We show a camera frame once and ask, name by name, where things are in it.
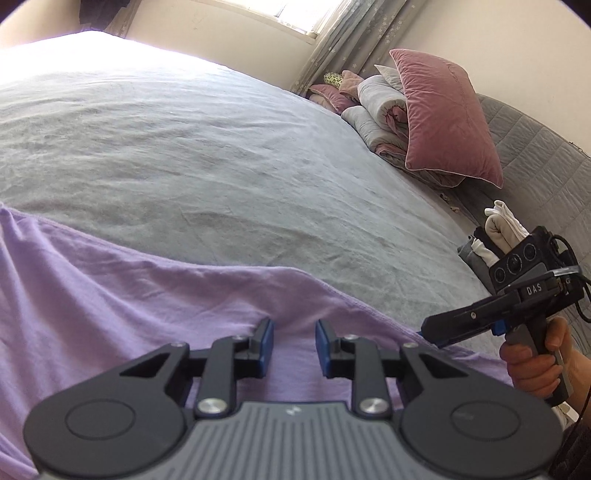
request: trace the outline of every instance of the purple blanket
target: purple blanket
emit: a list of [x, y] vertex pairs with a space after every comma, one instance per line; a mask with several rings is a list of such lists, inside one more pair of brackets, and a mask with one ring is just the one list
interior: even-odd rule
[[[292, 268], [207, 267], [122, 248], [48, 220], [0, 209], [0, 478], [30, 479], [23, 422], [45, 397], [174, 340], [208, 348], [251, 333], [269, 316], [275, 348], [264, 380], [240, 398], [348, 400], [350, 382], [326, 380], [314, 323], [395, 349], [424, 342], [371, 307]], [[509, 383], [505, 364], [460, 347], [456, 359]], [[391, 394], [400, 398], [394, 383]]]

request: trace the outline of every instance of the gray quilted headboard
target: gray quilted headboard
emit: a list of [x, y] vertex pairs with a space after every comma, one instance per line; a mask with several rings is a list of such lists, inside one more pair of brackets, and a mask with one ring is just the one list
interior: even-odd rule
[[[479, 95], [492, 139], [503, 166], [502, 190], [477, 179], [466, 179], [456, 194], [484, 225], [484, 208], [502, 200], [529, 230], [544, 225], [563, 235], [573, 247], [587, 276], [591, 275], [591, 158], [552, 130], [519, 110]], [[591, 353], [591, 325], [574, 307], [566, 314], [573, 336], [585, 354]], [[584, 304], [591, 315], [589, 302]]]

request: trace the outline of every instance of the window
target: window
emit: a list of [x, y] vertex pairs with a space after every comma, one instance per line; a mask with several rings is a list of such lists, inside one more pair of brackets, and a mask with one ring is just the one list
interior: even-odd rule
[[317, 33], [323, 20], [342, 0], [225, 0], [253, 12], [275, 17], [283, 24], [305, 33]]

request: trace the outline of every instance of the finger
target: finger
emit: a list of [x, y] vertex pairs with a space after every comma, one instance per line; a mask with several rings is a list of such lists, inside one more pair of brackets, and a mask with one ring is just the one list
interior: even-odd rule
[[499, 356], [508, 364], [518, 364], [533, 356], [531, 348], [525, 345], [510, 345], [507, 342], [501, 345]]
[[554, 352], [558, 350], [560, 345], [564, 342], [564, 337], [569, 332], [569, 324], [566, 319], [562, 317], [555, 317], [548, 324], [548, 331], [546, 332], [545, 345], [548, 350]]
[[507, 373], [514, 380], [528, 380], [543, 375], [555, 363], [554, 355], [539, 355], [520, 364], [507, 364]]
[[517, 388], [526, 392], [534, 392], [552, 384], [562, 373], [562, 365], [555, 365], [544, 372], [539, 377], [527, 378], [525, 380], [514, 380], [513, 383]]
[[544, 387], [544, 388], [540, 388], [539, 390], [535, 390], [533, 392], [530, 392], [532, 395], [538, 397], [538, 398], [548, 398], [550, 395], [552, 395], [552, 393], [554, 392], [554, 390], [556, 390], [556, 388], [560, 385], [560, 379], [557, 378], [556, 380], [554, 380], [550, 385]]

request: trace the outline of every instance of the device handle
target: device handle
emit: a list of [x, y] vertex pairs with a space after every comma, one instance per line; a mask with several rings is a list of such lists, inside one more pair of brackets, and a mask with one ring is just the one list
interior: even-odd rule
[[[560, 350], [550, 352], [545, 346], [546, 332], [548, 331], [548, 321], [544, 316], [538, 316], [527, 323], [519, 325], [517, 328], [511, 330], [505, 335], [505, 340], [510, 345], [525, 345], [531, 348], [534, 356], [553, 354], [556, 363], [564, 365]], [[560, 383], [558, 387], [552, 392], [552, 395], [547, 397], [546, 403], [551, 407], [560, 405], [565, 402], [572, 394], [573, 387], [570, 384], [569, 376], [565, 375], [563, 371], [560, 374]]]

